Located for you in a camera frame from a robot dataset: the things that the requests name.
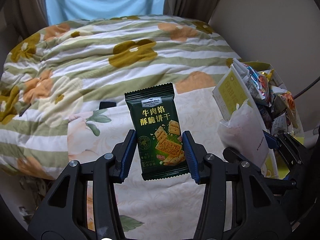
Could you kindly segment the translucent white pouch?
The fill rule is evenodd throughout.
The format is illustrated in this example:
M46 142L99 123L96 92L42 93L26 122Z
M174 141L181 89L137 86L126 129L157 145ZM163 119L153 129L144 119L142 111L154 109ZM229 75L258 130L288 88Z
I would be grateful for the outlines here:
M245 100L231 118L220 120L217 133L225 147L232 147L261 168L268 155L268 145L254 109Z

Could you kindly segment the dark green cracker packet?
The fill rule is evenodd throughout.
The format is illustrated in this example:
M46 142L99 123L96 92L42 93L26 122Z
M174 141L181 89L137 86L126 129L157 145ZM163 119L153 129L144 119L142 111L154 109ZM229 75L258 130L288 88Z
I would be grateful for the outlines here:
M189 172L174 102L172 83L125 94L144 180L171 178Z

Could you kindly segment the green cardboard box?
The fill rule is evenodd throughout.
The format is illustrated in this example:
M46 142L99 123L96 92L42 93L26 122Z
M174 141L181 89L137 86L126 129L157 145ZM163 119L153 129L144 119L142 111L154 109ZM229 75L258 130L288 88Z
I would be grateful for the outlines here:
M270 64L263 62L244 62L245 64L251 66L257 72L274 69ZM260 125L263 132L266 131L271 134L268 129L270 125L271 118L267 116L267 107L258 104L251 96L249 90L242 81L240 75L234 68L233 64L219 81L217 86L212 91L213 98L215 99L221 114L222 119L228 121L231 118L232 113L237 110L245 100L248 100L248 104L254 109L256 116L259 119ZM302 128L302 123L300 125L300 132L297 136L294 136L299 142L304 141L304 133ZM288 171L287 168L278 168L276 161L276 154L274 150L268 147L268 155L260 168L263 175L268 178L284 178L285 172Z

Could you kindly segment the yellow foil snack bag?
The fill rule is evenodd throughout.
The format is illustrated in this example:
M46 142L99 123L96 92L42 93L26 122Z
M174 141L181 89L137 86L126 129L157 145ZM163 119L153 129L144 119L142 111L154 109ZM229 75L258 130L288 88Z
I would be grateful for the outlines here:
M292 93L274 69L263 70L259 74L268 81L269 106L266 110L267 116L271 118L271 124L268 125L271 134L285 132L297 136L301 123Z

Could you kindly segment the red white snack bag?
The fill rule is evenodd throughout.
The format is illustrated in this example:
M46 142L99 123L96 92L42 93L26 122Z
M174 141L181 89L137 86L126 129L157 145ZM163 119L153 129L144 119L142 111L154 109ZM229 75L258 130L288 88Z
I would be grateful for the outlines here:
M270 93L267 77L259 74L251 66L233 59L233 66L240 75L253 99L260 105L269 106Z

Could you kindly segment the floral cream tablecloth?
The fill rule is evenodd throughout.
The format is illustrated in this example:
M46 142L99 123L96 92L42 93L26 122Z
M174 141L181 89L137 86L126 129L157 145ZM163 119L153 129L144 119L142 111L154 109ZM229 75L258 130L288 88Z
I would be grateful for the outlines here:
M222 156L223 144L217 134L220 110L212 88L175 95L181 130L189 130L207 152ZM122 142L133 123L126 103L108 109L108 123L96 123L100 134L89 128L92 112L73 114L68 120L67 145L70 160L95 161ZM128 177L114 187L125 236L131 239L190 239L201 211L204 185L190 174L149 180L142 178L140 158L135 155Z

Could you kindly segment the black phone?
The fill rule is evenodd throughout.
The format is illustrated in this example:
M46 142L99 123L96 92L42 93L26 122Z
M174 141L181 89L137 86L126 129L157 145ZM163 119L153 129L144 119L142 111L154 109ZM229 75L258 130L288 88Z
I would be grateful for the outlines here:
M116 106L117 106L117 104L115 102L103 101L103 102L100 102L99 109L108 109L108 108L112 108L112 107L116 107Z

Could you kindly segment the green striped floral duvet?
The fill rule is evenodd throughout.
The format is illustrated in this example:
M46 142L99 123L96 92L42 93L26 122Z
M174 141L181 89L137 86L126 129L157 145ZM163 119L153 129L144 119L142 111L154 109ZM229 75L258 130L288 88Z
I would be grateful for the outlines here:
M208 24L176 16L74 20L7 55L1 77L1 170L55 179L68 164L68 118L167 82L213 87L236 52Z

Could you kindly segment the brown left curtain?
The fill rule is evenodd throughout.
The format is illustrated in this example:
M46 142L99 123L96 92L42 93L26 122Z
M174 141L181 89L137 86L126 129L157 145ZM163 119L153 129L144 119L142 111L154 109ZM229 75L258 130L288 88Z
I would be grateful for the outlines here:
M4 19L27 38L48 26L45 0L1 0Z

